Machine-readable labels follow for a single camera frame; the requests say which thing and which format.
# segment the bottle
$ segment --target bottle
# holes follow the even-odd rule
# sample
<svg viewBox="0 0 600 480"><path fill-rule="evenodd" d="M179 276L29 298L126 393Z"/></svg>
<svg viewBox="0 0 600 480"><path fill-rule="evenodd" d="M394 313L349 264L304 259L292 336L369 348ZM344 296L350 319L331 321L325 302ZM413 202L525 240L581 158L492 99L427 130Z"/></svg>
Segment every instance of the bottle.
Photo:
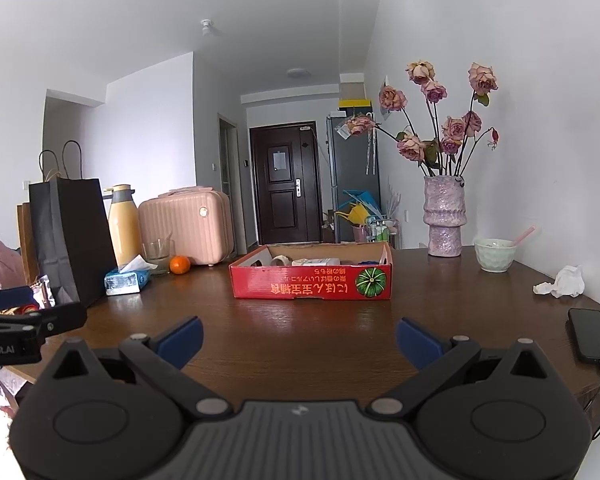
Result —
<svg viewBox="0 0 600 480"><path fill-rule="evenodd" d="M129 184L119 184L104 191L113 192L109 209L109 232L116 262L118 267L122 267L142 254L138 208L131 196L134 190Z"/></svg>

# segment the pink textured vase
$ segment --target pink textured vase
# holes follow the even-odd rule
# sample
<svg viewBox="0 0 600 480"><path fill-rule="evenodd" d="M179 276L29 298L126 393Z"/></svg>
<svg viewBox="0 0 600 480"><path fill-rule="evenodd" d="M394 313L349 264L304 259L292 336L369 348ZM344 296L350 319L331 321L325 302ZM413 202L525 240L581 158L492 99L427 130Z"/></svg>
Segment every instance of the pink textured vase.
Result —
<svg viewBox="0 0 600 480"><path fill-rule="evenodd" d="M424 178L424 223L429 225L431 256L460 256L460 226L466 224L461 176Z"/></svg>

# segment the blue gripper pad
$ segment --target blue gripper pad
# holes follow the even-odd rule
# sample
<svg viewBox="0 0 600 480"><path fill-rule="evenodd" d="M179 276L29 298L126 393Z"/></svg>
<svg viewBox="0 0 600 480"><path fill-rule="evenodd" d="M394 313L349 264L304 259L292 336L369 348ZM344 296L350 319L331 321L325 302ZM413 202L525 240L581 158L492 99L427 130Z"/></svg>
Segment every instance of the blue gripper pad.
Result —
<svg viewBox="0 0 600 480"><path fill-rule="evenodd" d="M33 299L33 291L29 286L17 286L0 290L0 310L28 304L37 305L36 300Z"/></svg>
<svg viewBox="0 0 600 480"><path fill-rule="evenodd" d="M202 348L205 339L202 321L193 317L165 335L152 338L154 352L169 364L182 370Z"/></svg>
<svg viewBox="0 0 600 480"><path fill-rule="evenodd" d="M441 358L450 347L408 317L398 322L395 338L402 355L418 370Z"/></svg>

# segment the smartphone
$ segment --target smartphone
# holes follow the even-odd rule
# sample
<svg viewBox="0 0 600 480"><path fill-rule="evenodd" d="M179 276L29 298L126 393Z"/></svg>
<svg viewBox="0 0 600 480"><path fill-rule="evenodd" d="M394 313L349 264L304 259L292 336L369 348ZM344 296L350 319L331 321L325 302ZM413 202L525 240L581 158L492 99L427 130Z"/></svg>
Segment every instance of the smartphone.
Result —
<svg viewBox="0 0 600 480"><path fill-rule="evenodd" d="M585 363L598 364L600 362L600 311L571 308L569 322L580 360Z"/></svg>

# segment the red cardboard box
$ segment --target red cardboard box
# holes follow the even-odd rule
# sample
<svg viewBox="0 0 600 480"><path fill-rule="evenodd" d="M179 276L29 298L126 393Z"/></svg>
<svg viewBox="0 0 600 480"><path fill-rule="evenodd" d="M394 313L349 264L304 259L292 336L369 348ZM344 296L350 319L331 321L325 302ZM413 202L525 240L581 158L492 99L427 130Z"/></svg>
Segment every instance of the red cardboard box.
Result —
<svg viewBox="0 0 600 480"><path fill-rule="evenodd" d="M339 258L339 266L275 266L274 257ZM359 265L375 261L377 265ZM265 245L229 265L236 298L293 300L388 300L391 248L373 244Z"/></svg>

